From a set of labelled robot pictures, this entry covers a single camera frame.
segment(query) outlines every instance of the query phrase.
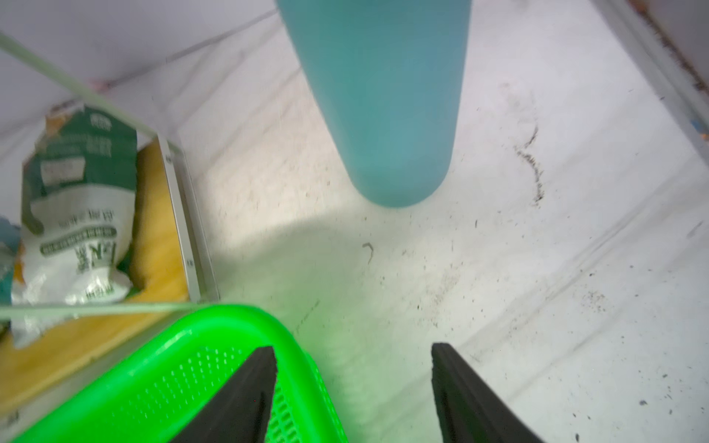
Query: brown stain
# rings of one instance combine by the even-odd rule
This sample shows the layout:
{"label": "brown stain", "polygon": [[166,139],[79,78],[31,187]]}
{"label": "brown stain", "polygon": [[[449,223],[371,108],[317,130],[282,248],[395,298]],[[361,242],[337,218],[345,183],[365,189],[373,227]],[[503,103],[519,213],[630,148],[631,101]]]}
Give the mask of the brown stain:
{"label": "brown stain", "polygon": [[706,82],[702,79],[696,69],[694,69],[694,66],[689,62],[689,60],[687,60],[682,52],[680,52],[680,50],[677,49],[677,47],[672,43],[669,36],[664,32],[664,30],[662,30],[660,25],[652,18],[646,3],[643,0],[628,0],[628,3],[635,10],[635,12],[637,12],[637,15],[645,20],[645,23],[647,23],[657,34],[662,46],[669,51],[670,57],[674,59],[674,61],[682,69],[687,71],[687,73],[692,76],[692,80],[694,81],[694,89],[700,92],[709,93],[709,88],[707,87]]}
{"label": "brown stain", "polygon": [[535,125],[532,137],[530,137],[530,139],[522,147],[515,147],[515,153],[517,156],[524,160],[525,163],[529,164],[534,171],[534,182],[537,187],[537,193],[534,197],[535,205],[538,205],[542,198],[544,198],[544,189],[542,188],[541,180],[543,171],[539,165],[539,162],[537,162],[537,160],[529,152],[525,152],[525,150],[535,142],[538,133],[539,125]]}

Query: dirt stain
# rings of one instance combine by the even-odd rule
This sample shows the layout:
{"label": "dirt stain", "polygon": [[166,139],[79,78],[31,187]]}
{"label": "dirt stain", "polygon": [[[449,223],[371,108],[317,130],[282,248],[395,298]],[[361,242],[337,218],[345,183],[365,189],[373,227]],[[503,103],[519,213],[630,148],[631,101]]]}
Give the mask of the dirt stain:
{"label": "dirt stain", "polygon": [[692,228],[691,231],[689,231],[689,234],[687,234],[687,239],[690,239],[690,238],[694,237],[694,236],[696,235],[697,230],[699,229],[699,227],[700,227],[701,225],[703,225],[703,224],[704,224],[704,220],[702,220],[702,221],[700,221],[699,223],[697,223],[697,225],[696,225],[694,228]]}
{"label": "dirt stain", "polygon": [[527,164],[529,164],[532,170],[534,171],[534,182],[537,187],[537,193],[534,197],[535,205],[538,205],[542,198],[544,198],[544,189],[542,188],[541,180],[543,171],[537,160],[529,152],[525,152],[525,150],[534,143],[534,141],[537,139],[538,133],[539,125],[536,125],[534,127],[532,137],[530,137],[530,139],[524,145],[522,145],[522,147],[515,147],[515,153],[517,154],[517,156],[524,160]]}
{"label": "dirt stain", "polygon": [[597,291],[589,291],[581,298],[581,306],[596,313],[604,313],[605,305],[605,296]]}
{"label": "dirt stain", "polygon": [[368,247],[369,248],[369,261],[367,264],[370,264],[372,262],[372,259],[374,258],[374,246],[372,246],[371,243],[367,242],[362,245],[362,247]]}
{"label": "dirt stain", "polygon": [[306,322],[306,320],[308,319],[308,317],[310,317],[310,314],[312,314],[313,311],[314,311],[319,305],[320,305],[320,301],[318,300],[318,301],[315,302],[315,305],[313,305],[313,307],[310,308],[310,310],[305,314],[305,316],[303,317],[303,319],[298,323],[298,326],[296,326],[296,329],[293,330],[293,335],[298,334],[298,331],[301,329],[301,326],[303,326],[303,324]]}

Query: white surface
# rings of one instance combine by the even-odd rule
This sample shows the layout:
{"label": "white surface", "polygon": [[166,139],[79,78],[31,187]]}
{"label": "white surface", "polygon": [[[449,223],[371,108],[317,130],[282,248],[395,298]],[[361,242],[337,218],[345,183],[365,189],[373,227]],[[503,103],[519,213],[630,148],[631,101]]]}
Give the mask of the white surface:
{"label": "white surface", "polygon": [[474,4],[411,208],[354,190],[278,18],[110,95],[187,151],[222,296],[294,332],[352,442],[440,441],[436,341],[548,442],[709,439],[709,171],[586,0]]}
{"label": "white surface", "polygon": [[[0,29],[83,81],[153,65],[272,10],[272,0],[7,0]],[[71,94],[0,52],[0,132]]]}

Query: blue bottle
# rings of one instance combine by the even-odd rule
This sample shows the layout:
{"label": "blue bottle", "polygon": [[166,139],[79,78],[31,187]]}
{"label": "blue bottle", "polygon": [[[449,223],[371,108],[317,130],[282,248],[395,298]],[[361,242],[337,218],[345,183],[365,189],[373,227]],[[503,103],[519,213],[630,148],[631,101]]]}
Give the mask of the blue bottle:
{"label": "blue bottle", "polygon": [[409,206],[450,165],[471,0],[278,0],[359,192]]}

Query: logo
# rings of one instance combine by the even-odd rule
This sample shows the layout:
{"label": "logo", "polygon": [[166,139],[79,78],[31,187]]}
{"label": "logo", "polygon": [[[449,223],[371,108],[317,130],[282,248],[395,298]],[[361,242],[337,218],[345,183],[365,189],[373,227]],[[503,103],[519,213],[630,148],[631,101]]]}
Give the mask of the logo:
{"label": "logo", "polygon": [[91,114],[91,126],[98,129],[111,130],[111,119],[101,114]]}

